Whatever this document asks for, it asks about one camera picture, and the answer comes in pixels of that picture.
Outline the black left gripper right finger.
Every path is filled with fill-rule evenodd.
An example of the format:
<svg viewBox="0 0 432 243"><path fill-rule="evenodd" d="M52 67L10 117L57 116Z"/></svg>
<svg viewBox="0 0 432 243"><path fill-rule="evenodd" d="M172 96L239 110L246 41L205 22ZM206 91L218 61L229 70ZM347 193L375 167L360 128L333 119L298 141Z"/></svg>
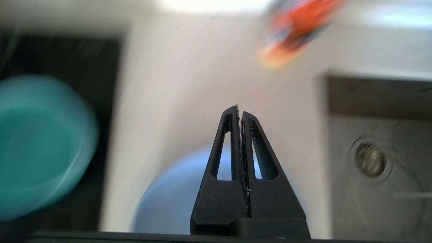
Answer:
<svg viewBox="0 0 432 243"><path fill-rule="evenodd" d="M246 202L250 217L299 219L306 215L258 120L242 114Z"/></svg>

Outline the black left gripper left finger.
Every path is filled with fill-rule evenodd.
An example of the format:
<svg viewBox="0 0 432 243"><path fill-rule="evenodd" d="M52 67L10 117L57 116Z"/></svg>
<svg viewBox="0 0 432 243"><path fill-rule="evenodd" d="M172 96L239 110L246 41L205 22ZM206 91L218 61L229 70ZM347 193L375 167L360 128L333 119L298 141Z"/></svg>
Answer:
<svg viewBox="0 0 432 243"><path fill-rule="evenodd" d="M207 166L190 217L192 235L233 235L235 221L248 216L244 162L242 160L239 108L226 109L218 125ZM218 180L226 133L231 134L231 180Z"/></svg>

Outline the blue round plate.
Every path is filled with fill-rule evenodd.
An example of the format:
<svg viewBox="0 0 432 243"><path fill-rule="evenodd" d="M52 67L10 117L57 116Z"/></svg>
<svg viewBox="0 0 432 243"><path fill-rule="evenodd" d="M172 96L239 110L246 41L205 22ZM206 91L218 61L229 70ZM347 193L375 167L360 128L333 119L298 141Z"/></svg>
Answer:
<svg viewBox="0 0 432 243"><path fill-rule="evenodd" d="M190 234L190 217L211 146L190 152L157 176L146 189L131 226L133 233Z"/></svg>

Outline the orange dish soap bottle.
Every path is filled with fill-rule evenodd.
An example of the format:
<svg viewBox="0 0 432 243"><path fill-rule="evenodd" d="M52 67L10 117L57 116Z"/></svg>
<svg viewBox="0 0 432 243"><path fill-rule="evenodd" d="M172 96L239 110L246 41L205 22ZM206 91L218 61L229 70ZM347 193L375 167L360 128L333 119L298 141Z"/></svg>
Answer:
<svg viewBox="0 0 432 243"><path fill-rule="evenodd" d="M269 42L261 52L265 65L289 63L333 20L344 0L284 0L273 12Z"/></svg>

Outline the teal plastic bowl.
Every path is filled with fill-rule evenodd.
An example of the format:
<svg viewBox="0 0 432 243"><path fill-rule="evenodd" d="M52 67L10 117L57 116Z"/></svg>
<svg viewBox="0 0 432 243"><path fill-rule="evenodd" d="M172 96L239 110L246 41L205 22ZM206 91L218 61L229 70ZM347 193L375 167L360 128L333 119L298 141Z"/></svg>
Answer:
<svg viewBox="0 0 432 243"><path fill-rule="evenodd" d="M93 111L63 81L41 75L0 81L0 221L71 192L98 140Z"/></svg>

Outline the metal sink drain strainer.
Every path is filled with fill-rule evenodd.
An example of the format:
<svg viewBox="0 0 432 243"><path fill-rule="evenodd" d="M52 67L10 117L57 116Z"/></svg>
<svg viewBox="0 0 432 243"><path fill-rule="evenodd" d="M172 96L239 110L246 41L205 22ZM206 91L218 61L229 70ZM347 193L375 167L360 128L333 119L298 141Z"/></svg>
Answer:
<svg viewBox="0 0 432 243"><path fill-rule="evenodd" d="M394 159L377 137L363 135L350 145L346 164L361 184L378 186L389 179Z"/></svg>

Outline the stainless steel sink basin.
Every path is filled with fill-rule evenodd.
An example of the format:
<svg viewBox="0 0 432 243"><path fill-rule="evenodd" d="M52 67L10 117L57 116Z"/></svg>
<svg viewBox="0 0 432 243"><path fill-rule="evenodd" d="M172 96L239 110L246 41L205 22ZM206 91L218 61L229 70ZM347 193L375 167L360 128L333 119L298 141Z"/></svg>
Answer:
<svg viewBox="0 0 432 243"><path fill-rule="evenodd" d="M325 80L333 238L432 242L432 199L393 197L432 192L432 81L336 74ZM378 186L361 184L346 164L350 145L363 135L377 137L394 159Z"/></svg>

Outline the black induction cooktop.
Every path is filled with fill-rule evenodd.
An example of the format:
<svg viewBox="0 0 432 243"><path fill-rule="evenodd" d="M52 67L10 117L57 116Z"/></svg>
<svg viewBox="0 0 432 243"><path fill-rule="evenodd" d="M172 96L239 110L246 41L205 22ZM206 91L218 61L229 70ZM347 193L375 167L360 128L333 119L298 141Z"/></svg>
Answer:
<svg viewBox="0 0 432 243"><path fill-rule="evenodd" d="M0 32L0 80L23 74L56 77L86 101L99 124L96 152L74 190L43 210L0 222L0 242L35 230L98 229L119 58L120 42L114 38Z"/></svg>

